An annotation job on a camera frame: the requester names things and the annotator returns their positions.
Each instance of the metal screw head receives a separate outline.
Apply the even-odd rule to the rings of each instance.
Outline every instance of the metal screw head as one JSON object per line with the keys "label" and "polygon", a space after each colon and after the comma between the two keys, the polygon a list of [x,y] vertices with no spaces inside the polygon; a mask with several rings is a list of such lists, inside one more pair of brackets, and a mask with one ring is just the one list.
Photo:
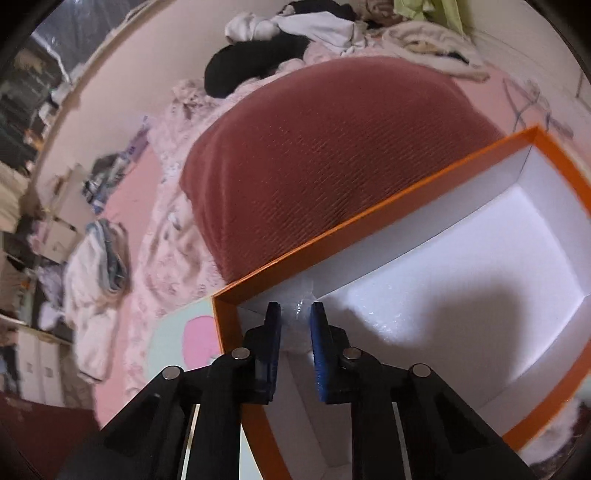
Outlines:
{"label": "metal screw head", "polygon": [[361,350],[355,348],[354,346],[350,346],[343,350],[343,356],[347,360],[357,360],[359,357],[361,357]]}
{"label": "metal screw head", "polygon": [[166,367],[162,370],[162,376],[166,380],[174,380],[181,374],[181,369],[179,367],[175,367],[174,365],[171,367]]}
{"label": "metal screw head", "polygon": [[421,378],[427,378],[431,375],[431,368],[425,364],[413,365],[412,371],[414,375]]}
{"label": "metal screw head", "polygon": [[250,355],[251,351],[243,346],[239,346],[238,348],[232,350],[232,357],[234,357],[236,360],[244,360],[245,358],[248,358]]}

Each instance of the pink bedsheet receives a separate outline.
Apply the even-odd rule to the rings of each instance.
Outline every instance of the pink bedsheet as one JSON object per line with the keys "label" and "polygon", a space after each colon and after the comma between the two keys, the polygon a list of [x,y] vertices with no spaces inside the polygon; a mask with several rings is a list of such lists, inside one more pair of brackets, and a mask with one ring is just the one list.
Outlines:
{"label": "pink bedsheet", "polygon": [[[334,56],[325,48],[314,46],[309,50],[303,62],[290,61],[280,74]],[[476,108],[501,131],[510,134],[515,114],[503,89],[506,74],[494,67],[490,67],[490,73],[491,78],[485,83],[456,81]],[[104,216],[122,223],[129,233],[132,293],[127,295],[120,311],[111,377],[95,389],[96,417],[101,425],[105,425],[145,384],[142,359],[157,319],[223,286],[210,255],[202,248],[196,227],[188,223],[192,219],[190,205],[178,188],[177,179],[186,154],[200,133],[241,98],[272,80],[272,77],[249,80],[227,100],[206,98],[199,89],[187,89],[189,84],[185,81],[180,89],[176,89],[175,101],[155,129],[152,138],[158,140],[157,144],[154,148],[148,147],[137,166],[109,199]],[[517,94],[513,98],[518,108],[526,103]],[[185,119],[186,108],[192,111],[190,119]],[[536,109],[530,109],[524,118],[528,127],[544,123],[543,113]],[[571,127],[575,131],[575,142],[557,139],[571,151],[590,159],[591,138],[587,137],[586,125]],[[167,212],[173,214],[170,221]],[[213,337],[209,341],[217,343]]]}
{"label": "pink bedsheet", "polygon": [[[160,162],[148,146],[135,166],[109,198],[103,217],[118,222],[128,232],[131,278],[137,268],[139,248],[146,233],[155,192],[162,178]],[[119,328],[113,349],[112,370],[109,378],[95,386],[95,416],[99,425],[105,425],[123,408],[125,390],[124,353],[129,330],[129,309],[132,296],[128,294],[119,310]]]}

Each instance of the pillow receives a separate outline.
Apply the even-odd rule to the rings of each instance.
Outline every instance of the pillow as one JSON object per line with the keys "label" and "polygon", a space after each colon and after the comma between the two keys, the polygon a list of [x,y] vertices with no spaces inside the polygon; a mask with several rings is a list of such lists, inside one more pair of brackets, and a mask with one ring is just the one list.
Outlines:
{"label": "pillow", "polygon": [[501,137],[441,73],[338,59],[238,103],[194,144],[181,188],[232,282]]}

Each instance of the green cloth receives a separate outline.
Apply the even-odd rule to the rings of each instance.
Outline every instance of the green cloth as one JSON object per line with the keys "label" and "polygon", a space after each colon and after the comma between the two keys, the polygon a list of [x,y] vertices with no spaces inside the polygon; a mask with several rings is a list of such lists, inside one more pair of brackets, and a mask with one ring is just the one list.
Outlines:
{"label": "green cloth", "polygon": [[465,36],[456,0],[394,0],[394,12],[411,20],[432,20]]}

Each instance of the white drawer unit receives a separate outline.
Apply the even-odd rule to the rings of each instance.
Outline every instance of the white drawer unit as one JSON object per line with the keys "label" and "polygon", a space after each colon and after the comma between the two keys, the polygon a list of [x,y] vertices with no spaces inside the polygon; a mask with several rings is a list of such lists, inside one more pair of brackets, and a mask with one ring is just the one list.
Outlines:
{"label": "white drawer unit", "polygon": [[45,403],[53,407],[64,406],[64,395],[61,388],[60,346],[39,340],[41,357],[41,382]]}
{"label": "white drawer unit", "polygon": [[21,329],[18,333],[17,365],[23,400],[45,403],[41,379],[40,346],[36,335]]}
{"label": "white drawer unit", "polygon": [[32,330],[21,328],[17,367],[23,400],[64,406],[59,343],[43,341]]}

